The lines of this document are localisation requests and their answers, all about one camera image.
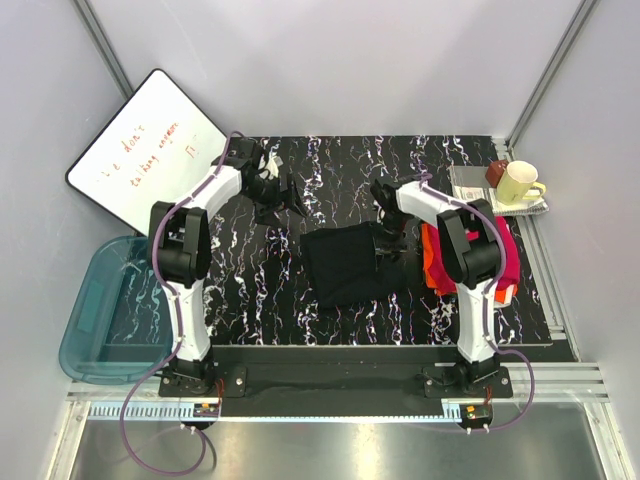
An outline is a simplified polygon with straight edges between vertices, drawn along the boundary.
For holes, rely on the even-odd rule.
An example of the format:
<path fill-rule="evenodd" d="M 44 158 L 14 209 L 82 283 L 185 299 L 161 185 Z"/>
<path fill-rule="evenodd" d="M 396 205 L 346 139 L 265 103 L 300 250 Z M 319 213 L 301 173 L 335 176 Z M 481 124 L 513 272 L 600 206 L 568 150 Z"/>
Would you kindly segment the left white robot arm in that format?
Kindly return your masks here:
<path fill-rule="evenodd" d="M 203 179 L 177 202 L 156 202 L 148 229 L 148 262 L 169 302 L 170 358 L 188 364 L 181 384 L 196 396 L 215 386 L 216 372 L 202 363 L 211 344 L 205 326 L 203 287 L 212 264 L 209 223 L 229 200 L 249 199 L 259 225 L 279 228 L 278 214 L 307 215 L 293 174 L 275 153 L 249 138 L 228 146 Z"/>

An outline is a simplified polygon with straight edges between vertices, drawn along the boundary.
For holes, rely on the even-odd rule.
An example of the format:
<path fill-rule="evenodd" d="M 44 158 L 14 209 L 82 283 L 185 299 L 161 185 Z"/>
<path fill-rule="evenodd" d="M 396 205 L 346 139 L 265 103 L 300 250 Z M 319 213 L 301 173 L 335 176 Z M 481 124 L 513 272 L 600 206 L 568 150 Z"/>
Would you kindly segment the black t-shirt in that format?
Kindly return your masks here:
<path fill-rule="evenodd" d="M 380 300 L 408 284 L 403 245 L 375 222 L 321 228 L 300 236 L 301 260 L 322 309 Z"/>

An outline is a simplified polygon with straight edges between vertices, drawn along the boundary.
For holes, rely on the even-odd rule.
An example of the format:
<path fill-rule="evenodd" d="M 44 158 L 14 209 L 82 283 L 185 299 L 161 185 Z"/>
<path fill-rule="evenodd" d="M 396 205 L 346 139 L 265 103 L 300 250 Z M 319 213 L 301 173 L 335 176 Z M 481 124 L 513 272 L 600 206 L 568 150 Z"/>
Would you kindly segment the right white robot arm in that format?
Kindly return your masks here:
<path fill-rule="evenodd" d="M 489 372 L 480 363 L 497 353 L 494 298 L 506 267 L 506 250 L 491 205 L 482 199 L 464 203 L 420 180 L 401 186 L 376 180 L 370 191 L 379 208 L 374 237 L 388 253 L 400 249 L 409 220 L 437 228 L 444 270 L 458 296 L 457 349 L 468 362 L 454 371 L 454 384 L 463 395 L 480 394 L 490 383 Z"/>

